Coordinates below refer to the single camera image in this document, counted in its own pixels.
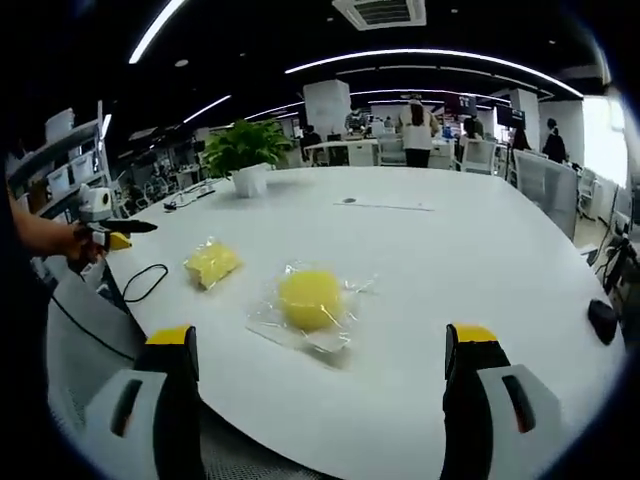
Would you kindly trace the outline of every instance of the computer mouse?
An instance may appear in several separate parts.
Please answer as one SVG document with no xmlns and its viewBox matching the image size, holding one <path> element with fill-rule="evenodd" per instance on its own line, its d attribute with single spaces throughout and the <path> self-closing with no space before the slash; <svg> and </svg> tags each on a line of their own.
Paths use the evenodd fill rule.
<svg viewBox="0 0 640 480">
<path fill-rule="evenodd" d="M 609 345 L 616 335 L 618 325 L 616 312 L 601 300 L 591 300 L 588 317 L 600 341 Z"/>
</svg>

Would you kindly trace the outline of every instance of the plastic bag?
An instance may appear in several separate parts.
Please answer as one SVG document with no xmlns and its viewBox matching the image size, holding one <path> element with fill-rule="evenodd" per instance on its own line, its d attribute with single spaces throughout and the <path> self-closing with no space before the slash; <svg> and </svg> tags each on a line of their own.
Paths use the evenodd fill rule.
<svg viewBox="0 0 640 480">
<path fill-rule="evenodd" d="M 200 245 L 184 262 L 192 282 L 205 290 L 209 290 L 241 264 L 233 250 L 214 238 Z"/>
<path fill-rule="evenodd" d="M 287 264 L 249 316 L 247 328 L 286 347 L 336 353 L 349 344 L 358 322 L 358 293 L 372 283 L 355 284 L 323 268 Z"/>
</svg>

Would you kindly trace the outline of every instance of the white flower pot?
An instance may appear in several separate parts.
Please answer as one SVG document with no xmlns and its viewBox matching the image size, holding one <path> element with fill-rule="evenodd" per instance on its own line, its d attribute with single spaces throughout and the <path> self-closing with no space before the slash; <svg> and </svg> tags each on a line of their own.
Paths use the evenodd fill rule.
<svg viewBox="0 0 640 480">
<path fill-rule="evenodd" d="M 267 170 L 264 163 L 231 174 L 239 197 L 261 197 L 267 193 Z"/>
</svg>

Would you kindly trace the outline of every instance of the potted plant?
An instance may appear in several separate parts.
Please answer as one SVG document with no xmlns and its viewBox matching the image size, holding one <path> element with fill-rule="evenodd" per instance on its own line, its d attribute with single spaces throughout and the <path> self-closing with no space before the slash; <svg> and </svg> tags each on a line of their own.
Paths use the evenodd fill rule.
<svg viewBox="0 0 640 480">
<path fill-rule="evenodd" d="M 276 122 L 239 120 L 230 129 L 209 138 L 204 162 L 212 175 L 231 176 L 238 196 L 255 197 L 267 191 L 265 164 L 275 165 L 284 160 L 290 147 Z"/>
</svg>

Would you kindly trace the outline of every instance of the green leaves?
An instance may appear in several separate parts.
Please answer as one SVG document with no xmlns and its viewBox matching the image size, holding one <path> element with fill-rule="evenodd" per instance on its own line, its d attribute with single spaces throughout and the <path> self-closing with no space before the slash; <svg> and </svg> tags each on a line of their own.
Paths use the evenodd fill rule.
<svg viewBox="0 0 640 480">
<path fill-rule="evenodd" d="M 212 175 L 228 178 L 242 168 L 260 163 L 274 165 L 290 148 L 278 123 L 238 120 L 231 129 L 207 140 L 204 160 Z"/>
</svg>

